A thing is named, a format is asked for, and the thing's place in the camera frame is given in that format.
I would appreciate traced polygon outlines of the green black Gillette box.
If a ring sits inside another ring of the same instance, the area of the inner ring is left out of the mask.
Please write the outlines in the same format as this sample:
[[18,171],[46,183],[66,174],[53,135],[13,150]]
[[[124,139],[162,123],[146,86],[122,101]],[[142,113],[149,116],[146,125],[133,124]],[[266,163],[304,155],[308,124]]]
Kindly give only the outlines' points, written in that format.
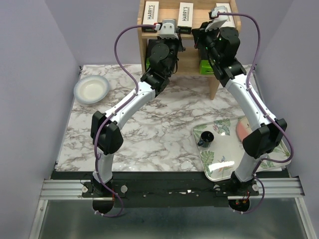
[[199,73],[201,75],[213,75],[213,70],[208,61],[207,51],[202,46],[200,46],[198,49],[198,57],[199,57]]

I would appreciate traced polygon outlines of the small white H box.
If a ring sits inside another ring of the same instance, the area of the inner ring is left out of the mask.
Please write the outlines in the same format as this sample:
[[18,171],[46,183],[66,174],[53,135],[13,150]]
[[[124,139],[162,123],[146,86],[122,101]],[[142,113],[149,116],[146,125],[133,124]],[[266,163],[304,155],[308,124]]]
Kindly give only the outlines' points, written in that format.
[[191,34],[193,21],[193,3],[181,2],[177,19],[178,32],[180,34]]

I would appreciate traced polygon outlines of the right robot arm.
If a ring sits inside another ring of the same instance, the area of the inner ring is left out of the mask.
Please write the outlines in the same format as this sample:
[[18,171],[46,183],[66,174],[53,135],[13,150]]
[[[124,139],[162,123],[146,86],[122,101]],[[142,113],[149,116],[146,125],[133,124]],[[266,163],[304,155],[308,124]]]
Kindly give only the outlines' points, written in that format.
[[241,195],[252,182],[262,158],[280,144],[287,122],[266,108],[250,85],[246,70],[236,59],[240,45],[237,29],[204,22],[191,32],[194,47],[204,48],[215,78],[235,98],[252,129],[252,133],[243,139],[245,153],[229,183],[230,191]]

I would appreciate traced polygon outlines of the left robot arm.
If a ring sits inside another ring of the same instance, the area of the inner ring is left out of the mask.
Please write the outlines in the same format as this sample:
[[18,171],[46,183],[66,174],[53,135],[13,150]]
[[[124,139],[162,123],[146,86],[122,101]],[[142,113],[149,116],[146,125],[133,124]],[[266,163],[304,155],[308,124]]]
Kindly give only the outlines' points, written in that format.
[[118,196],[109,181],[113,178],[114,154],[124,142],[121,130],[142,106],[164,91],[177,67],[178,53],[183,51],[180,37],[159,38],[151,49],[149,67],[139,81],[134,81],[134,89],[106,112],[93,114],[90,132],[95,154],[93,190],[98,196],[109,193]]

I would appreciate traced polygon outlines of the light wooden shelf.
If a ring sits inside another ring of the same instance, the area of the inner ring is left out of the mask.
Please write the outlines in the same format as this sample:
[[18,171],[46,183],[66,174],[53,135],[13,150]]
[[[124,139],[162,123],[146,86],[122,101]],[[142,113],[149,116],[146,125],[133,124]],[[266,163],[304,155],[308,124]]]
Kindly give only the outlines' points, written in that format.
[[[179,0],[160,0],[158,20],[164,19],[178,19],[179,14]],[[211,11],[217,3],[228,3],[232,12],[237,12],[237,4],[235,0],[192,0],[193,3],[193,19],[192,27],[198,28],[203,22],[209,20],[208,12]],[[156,39],[156,33],[142,32],[138,29],[138,39],[140,48],[140,59],[142,65],[142,72],[146,71],[146,53],[148,40]],[[177,75],[181,76],[199,76],[199,54],[197,49],[193,46],[186,47],[184,52],[178,54],[178,70]],[[208,80],[209,97],[211,100],[215,98],[216,92],[220,85],[219,81],[214,75],[206,75]]]

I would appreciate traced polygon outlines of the pink and cream plate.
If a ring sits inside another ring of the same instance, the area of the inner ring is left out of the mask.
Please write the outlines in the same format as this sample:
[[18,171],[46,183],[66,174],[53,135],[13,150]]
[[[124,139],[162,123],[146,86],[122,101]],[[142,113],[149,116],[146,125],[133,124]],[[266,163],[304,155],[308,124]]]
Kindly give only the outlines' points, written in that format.
[[236,133],[241,142],[244,138],[246,138],[249,134],[252,133],[250,124],[246,117],[243,117],[238,121],[236,126]]

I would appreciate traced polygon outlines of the white blue-rimmed bowl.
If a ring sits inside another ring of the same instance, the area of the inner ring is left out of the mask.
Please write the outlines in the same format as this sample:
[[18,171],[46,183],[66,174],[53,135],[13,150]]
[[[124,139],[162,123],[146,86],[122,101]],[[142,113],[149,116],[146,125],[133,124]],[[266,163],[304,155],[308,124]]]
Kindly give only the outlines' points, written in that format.
[[102,76],[92,75],[80,79],[73,90],[80,104],[91,105],[101,101],[109,92],[110,83]]

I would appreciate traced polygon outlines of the black mug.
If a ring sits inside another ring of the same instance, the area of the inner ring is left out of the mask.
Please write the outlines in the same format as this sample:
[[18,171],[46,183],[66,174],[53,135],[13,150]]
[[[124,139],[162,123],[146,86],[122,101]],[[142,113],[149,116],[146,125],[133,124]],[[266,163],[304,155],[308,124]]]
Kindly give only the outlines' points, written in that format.
[[204,131],[201,133],[199,142],[197,143],[198,146],[209,148],[214,141],[214,134],[210,131]]

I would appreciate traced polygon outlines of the floral leaf tray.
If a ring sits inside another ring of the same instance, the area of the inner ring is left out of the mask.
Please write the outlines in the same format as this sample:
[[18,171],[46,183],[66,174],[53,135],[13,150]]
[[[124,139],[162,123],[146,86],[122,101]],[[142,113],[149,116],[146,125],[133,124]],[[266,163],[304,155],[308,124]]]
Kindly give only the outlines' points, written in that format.
[[204,173],[210,181],[230,179],[232,172],[239,166],[245,151],[237,136],[236,126],[243,117],[218,119],[193,128],[195,143],[199,142],[204,131],[214,134],[214,141],[209,148],[197,146]]

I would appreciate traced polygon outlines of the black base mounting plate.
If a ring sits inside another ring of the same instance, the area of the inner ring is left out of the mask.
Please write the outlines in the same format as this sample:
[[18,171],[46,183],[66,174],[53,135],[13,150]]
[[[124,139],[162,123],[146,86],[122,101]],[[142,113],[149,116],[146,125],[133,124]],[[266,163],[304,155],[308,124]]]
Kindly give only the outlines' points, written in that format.
[[204,172],[114,172],[106,186],[92,178],[82,187],[82,197],[109,201],[115,207],[228,207],[260,196],[255,181],[210,181]]

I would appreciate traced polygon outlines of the aluminium frame rail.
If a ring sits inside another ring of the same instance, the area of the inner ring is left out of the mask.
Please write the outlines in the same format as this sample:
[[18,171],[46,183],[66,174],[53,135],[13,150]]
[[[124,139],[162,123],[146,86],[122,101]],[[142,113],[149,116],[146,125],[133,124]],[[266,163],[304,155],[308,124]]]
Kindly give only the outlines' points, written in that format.
[[82,197],[89,172],[54,172],[40,191],[32,239],[315,239],[297,177],[258,174],[260,196],[228,207],[115,207]]

